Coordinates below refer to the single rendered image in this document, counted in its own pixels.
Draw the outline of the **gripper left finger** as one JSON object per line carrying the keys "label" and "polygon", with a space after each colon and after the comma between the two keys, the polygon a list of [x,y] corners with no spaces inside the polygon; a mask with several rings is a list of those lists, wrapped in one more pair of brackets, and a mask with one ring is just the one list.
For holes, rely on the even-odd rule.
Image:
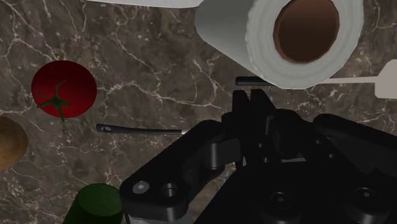
{"label": "gripper left finger", "polygon": [[249,104],[233,92],[221,121],[204,120],[129,176],[120,187],[127,221],[190,221],[190,202],[227,164],[243,161],[238,116]]}

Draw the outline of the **brown potato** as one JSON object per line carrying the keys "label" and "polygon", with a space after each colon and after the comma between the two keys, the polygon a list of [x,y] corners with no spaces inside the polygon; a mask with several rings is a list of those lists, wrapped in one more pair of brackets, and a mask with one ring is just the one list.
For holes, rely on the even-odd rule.
{"label": "brown potato", "polygon": [[0,116],[0,171],[17,163],[27,151],[28,136],[22,126],[6,116]]}

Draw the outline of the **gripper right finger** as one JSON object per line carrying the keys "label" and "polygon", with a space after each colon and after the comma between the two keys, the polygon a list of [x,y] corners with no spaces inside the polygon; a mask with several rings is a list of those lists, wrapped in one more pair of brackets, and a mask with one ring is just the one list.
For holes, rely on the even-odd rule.
{"label": "gripper right finger", "polygon": [[277,109],[261,89],[250,92],[250,102],[281,158],[332,160],[350,176],[397,189],[397,136],[332,114],[305,121],[295,111]]}

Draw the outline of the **red tomato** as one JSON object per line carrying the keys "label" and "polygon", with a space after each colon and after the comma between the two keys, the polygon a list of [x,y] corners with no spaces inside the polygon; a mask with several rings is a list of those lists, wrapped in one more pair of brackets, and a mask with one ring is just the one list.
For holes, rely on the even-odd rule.
{"label": "red tomato", "polygon": [[64,120],[80,116],[92,107],[97,85],[84,66],[56,60],[38,69],[32,78],[31,92],[37,108]]}

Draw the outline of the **white paper towel roll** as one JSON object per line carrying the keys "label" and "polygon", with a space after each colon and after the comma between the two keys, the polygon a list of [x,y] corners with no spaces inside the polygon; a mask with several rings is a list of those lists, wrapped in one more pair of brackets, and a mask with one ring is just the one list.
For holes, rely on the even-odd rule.
{"label": "white paper towel roll", "polygon": [[358,45],[363,0],[331,0],[339,15],[334,44],[308,64],[289,62],[277,52],[275,21],[290,0],[203,0],[195,14],[198,35],[263,80],[283,89],[305,89],[339,71]]}

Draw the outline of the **black handled knife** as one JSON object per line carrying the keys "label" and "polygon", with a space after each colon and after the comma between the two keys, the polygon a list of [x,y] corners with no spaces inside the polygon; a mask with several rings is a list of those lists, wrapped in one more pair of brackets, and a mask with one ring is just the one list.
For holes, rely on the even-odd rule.
{"label": "black handled knife", "polygon": [[111,134],[144,134],[144,135],[183,135],[187,133],[187,130],[180,129],[142,129],[142,128],[131,128],[121,127],[116,125],[106,125],[98,123],[95,126],[98,132],[111,133]]}

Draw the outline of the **dark green cup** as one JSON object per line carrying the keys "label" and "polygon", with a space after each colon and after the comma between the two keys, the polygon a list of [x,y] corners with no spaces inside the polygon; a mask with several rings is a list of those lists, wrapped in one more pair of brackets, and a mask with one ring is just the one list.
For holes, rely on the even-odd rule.
{"label": "dark green cup", "polygon": [[121,224],[123,208],[116,187],[94,183],[75,196],[62,224]]}

